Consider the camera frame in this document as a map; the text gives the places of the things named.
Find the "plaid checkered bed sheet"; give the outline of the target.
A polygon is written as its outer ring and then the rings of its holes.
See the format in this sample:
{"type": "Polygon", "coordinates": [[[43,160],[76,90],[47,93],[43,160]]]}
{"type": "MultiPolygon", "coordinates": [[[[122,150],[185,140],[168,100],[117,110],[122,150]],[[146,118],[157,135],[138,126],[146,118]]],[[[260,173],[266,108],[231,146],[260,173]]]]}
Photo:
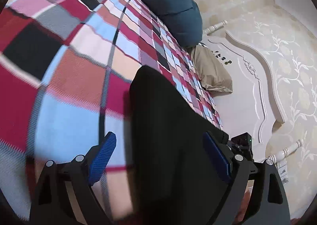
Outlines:
{"type": "Polygon", "coordinates": [[[191,57],[141,0],[8,0],[1,12],[1,190],[29,219],[47,160],[86,154],[107,132],[116,148],[94,192],[113,219],[134,212],[128,91],[148,65],[221,127],[191,57]]]}

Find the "black pants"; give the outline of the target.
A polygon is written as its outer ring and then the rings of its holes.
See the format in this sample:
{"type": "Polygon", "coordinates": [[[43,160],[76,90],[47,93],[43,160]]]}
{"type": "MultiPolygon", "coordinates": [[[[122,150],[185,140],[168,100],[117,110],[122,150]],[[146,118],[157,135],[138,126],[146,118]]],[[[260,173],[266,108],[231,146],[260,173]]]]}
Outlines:
{"type": "Polygon", "coordinates": [[[206,224],[226,184],[203,147],[205,132],[228,135],[197,114],[157,70],[142,66],[130,86],[131,144],[142,224],[206,224]]]}

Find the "blue pillow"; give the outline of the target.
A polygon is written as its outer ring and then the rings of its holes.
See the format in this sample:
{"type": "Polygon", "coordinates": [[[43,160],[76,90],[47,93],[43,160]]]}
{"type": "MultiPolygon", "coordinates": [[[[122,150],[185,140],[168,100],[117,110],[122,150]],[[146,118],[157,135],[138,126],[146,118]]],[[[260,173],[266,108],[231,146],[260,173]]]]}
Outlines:
{"type": "Polygon", "coordinates": [[[183,48],[202,40],[202,18],[194,0],[142,0],[183,48]]]}

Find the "white carved headboard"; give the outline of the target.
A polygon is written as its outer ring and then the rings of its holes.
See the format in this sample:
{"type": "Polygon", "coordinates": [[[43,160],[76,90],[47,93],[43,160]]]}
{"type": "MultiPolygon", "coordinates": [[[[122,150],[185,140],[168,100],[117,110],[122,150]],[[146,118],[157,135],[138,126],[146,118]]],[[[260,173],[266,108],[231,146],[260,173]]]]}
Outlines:
{"type": "Polygon", "coordinates": [[[283,124],[287,116],[277,92],[276,76],[264,55],[229,31],[224,37],[215,31],[224,27],[222,21],[203,31],[202,42],[230,74],[232,93],[213,92],[212,98],[220,115],[222,128],[230,137],[251,135],[254,160],[266,159],[265,150],[275,123],[283,124]]]}

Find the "beige pillow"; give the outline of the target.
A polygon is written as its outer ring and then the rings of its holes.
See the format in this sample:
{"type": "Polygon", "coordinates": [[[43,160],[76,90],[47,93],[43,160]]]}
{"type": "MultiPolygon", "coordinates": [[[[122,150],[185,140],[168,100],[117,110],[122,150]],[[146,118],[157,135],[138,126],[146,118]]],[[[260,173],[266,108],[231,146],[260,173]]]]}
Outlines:
{"type": "Polygon", "coordinates": [[[187,49],[187,52],[204,89],[221,93],[233,92],[230,74],[205,44],[199,43],[187,49]]]}

